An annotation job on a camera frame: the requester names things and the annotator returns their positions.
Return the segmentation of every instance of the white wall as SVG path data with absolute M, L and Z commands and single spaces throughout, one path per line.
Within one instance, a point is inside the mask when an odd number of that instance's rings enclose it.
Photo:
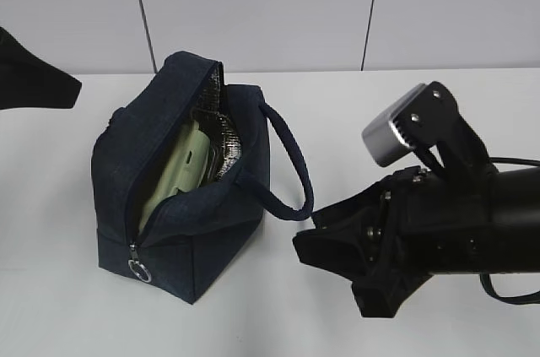
M 539 0 L 143 0 L 158 67 L 176 50 L 229 71 L 534 67 Z M 71 73 L 152 69 L 138 0 L 0 0 L 0 25 Z

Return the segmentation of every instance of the black cable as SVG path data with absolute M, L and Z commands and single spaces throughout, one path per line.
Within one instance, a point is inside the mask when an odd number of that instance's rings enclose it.
M 540 167 L 540 161 L 529 159 L 517 159 L 515 157 L 492 157 L 492 163 L 500 163 L 503 165 L 530 165 L 532 167 Z
M 532 167 L 540 167 L 540 161 L 529 159 L 517 159 L 514 157 L 492 157 L 490 158 L 492 163 L 500 163 L 504 165 L 530 165 Z M 489 274 L 480 274 L 480 284 L 486 294 L 490 297 L 511 305 L 530 305 L 540 304 L 540 291 L 534 292 L 528 295 L 520 296 L 500 296 L 494 289 L 491 282 L 491 276 Z

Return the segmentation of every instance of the silver foil lining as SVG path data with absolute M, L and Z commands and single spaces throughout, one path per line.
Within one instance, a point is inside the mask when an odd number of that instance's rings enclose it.
M 217 180 L 220 180 L 242 156 L 240 137 L 232 127 L 229 118 L 220 114 L 219 120 L 221 121 L 221 136 L 223 137 L 221 144 L 223 148 L 223 164 L 216 173 Z
M 233 128 L 232 121 L 219 112 L 219 97 L 221 95 L 222 80 L 218 69 L 210 76 L 209 84 L 204 88 L 197 99 L 196 109 L 210 112 L 216 116 L 221 126 L 221 141 L 215 142 L 223 153 L 223 164 L 216 172 L 216 180 L 220 180 L 230 170 L 233 164 L 242 156 L 240 137 Z

